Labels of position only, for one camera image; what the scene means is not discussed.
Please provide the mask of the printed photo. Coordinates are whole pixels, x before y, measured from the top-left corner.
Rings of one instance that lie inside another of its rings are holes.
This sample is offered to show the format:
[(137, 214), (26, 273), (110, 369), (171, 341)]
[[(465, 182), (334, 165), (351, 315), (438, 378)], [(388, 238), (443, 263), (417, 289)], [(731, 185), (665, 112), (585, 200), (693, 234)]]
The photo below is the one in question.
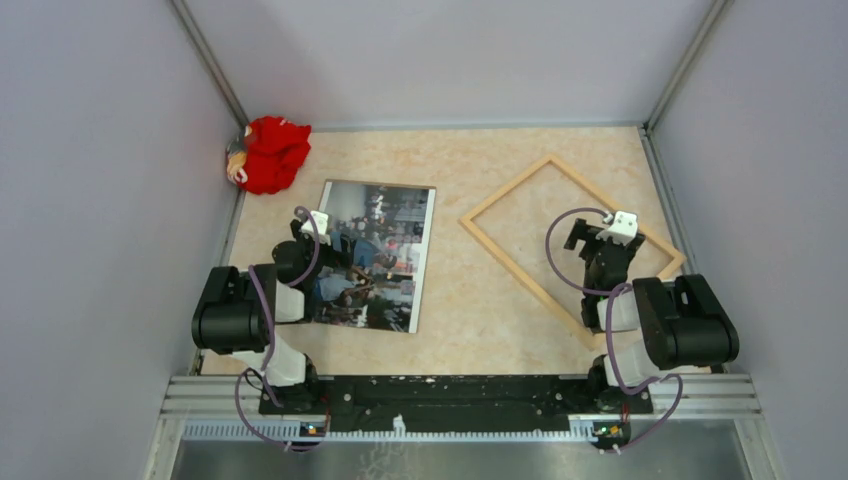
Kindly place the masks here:
[(433, 225), (434, 187), (329, 180), (319, 211), (356, 240), (355, 264), (318, 276), (317, 323), (414, 334)]

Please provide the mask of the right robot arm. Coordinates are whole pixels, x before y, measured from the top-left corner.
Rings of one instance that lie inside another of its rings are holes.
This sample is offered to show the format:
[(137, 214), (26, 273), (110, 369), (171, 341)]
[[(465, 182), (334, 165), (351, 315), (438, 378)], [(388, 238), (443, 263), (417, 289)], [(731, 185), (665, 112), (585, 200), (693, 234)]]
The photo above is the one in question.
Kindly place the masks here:
[(564, 243), (585, 264), (581, 318), (607, 344), (619, 333), (638, 332), (640, 341), (597, 357), (590, 367), (586, 397), (600, 412), (612, 412), (634, 390), (688, 367), (712, 368), (739, 353), (736, 328), (704, 276), (680, 275), (629, 280), (629, 267), (646, 237), (635, 216), (618, 213), (607, 226), (579, 218)]

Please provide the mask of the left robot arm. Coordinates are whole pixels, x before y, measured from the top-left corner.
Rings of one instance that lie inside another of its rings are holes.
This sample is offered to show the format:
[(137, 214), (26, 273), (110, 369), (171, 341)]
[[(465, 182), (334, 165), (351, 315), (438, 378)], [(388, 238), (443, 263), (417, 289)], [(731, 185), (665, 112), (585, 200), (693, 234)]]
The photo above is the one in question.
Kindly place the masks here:
[(213, 268), (198, 300), (191, 333), (195, 345), (246, 365), (262, 383), (267, 407), (308, 413), (323, 389), (309, 357), (288, 345), (278, 325), (318, 320), (329, 292), (321, 274), (350, 267), (355, 240), (308, 220), (293, 220), (293, 237), (277, 244), (269, 263), (241, 271)]

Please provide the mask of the wooden picture frame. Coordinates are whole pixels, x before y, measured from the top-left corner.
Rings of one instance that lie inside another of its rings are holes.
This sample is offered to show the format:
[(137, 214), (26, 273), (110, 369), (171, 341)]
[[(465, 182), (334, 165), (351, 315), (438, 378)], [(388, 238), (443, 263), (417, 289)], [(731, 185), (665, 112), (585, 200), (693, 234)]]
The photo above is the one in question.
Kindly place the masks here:
[(680, 273), (685, 254), (671, 240), (646, 163), (614, 166), (609, 173), (583, 173), (549, 154), (490, 194), (463, 215), (463, 228), (519, 282), (588, 351), (598, 350), (603, 336), (585, 327), (580, 317), (582, 294), (564, 282), (579, 283), (584, 262), (577, 251), (564, 249), (579, 215), (561, 223), (566, 210), (624, 210), (637, 215), (646, 239), (629, 268), (632, 278), (668, 279)]

